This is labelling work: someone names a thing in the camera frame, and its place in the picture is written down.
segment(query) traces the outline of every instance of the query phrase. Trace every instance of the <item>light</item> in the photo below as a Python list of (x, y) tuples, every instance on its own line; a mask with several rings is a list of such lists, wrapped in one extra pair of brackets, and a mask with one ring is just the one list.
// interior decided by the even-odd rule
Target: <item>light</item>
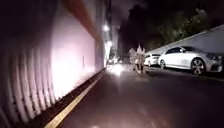
[(118, 59), (116, 57), (114, 57), (113, 60), (114, 60), (114, 63), (117, 63)]
[(113, 45), (112, 41), (107, 41), (107, 45), (111, 47)]
[(117, 64), (114, 66), (114, 68), (112, 70), (115, 75), (120, 76), (123, 71), (123, 67), (122, 67), (122, 65)]
[(110, 28), (107, 24), (103, 25), (103, 31), (105, 31), (105, 32), (110, 31)]
[(112, 63), (113, 62), (113, 60), (112, 59), (109, 59), (109, 63)]

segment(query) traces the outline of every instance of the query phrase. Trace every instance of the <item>tire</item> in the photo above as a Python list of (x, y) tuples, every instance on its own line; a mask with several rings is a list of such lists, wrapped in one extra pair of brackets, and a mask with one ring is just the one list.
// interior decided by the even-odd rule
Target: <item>tire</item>
[(191, 62), (191, 71), (195, 75), (202, 75), (205, 73), (205, 62), (201, 58), (195, 58)]
[(151, 63), (150, 63), (150, 61), (148, 62), (148, 66), (151, 67)]
[(166, 68), (166, 63), (165, 63), (164, 60), (161, 60), (161, 61), (160, 61), (160, 67), (161, 67), (162, 69), (165, 69), (165, 68)]

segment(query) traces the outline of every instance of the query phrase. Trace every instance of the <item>asphalt road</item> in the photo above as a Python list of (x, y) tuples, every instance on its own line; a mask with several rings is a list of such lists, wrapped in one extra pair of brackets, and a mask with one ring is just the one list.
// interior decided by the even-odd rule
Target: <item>asphalt road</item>
[(224, 128), (224, 82), (172, 71), (105, 73), (63, 128)]

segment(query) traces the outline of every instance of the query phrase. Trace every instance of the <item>car side mirror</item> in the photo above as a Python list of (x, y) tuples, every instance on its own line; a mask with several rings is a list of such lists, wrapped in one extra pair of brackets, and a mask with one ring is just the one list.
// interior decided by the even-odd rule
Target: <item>car side mirror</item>
[(181, 52), (181, 53), (185, 53), (186, 50), (184, 50), (184, 49), (180, 49), (180, 52)]

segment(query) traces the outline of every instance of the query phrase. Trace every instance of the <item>parked car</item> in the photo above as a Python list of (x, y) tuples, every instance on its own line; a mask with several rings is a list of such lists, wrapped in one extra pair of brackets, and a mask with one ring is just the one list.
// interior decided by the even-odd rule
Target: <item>parked car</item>
[(158, 62), (161, 68), (189, 69), (198, 75), (204, 72), (221, 72), (223, 68), (221, 56), (190, 46), (171, 48), (160, 56)]
[(148, 54), (145, 56), (144, 65), (152, 66), (158, 65), (159, 54)]

